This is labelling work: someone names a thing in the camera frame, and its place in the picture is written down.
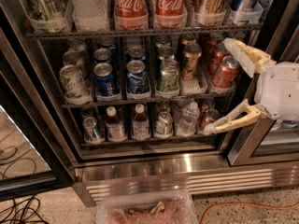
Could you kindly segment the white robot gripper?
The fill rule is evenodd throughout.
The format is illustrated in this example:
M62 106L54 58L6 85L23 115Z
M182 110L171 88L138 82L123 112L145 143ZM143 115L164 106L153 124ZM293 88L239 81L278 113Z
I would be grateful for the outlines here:
M223 43L249 77L261 75L254 96L257 105L243 100L229 114L212 124L212 132L225 133L267 117L298 121L299 64L276 64L268 53L234 38L225 38Z

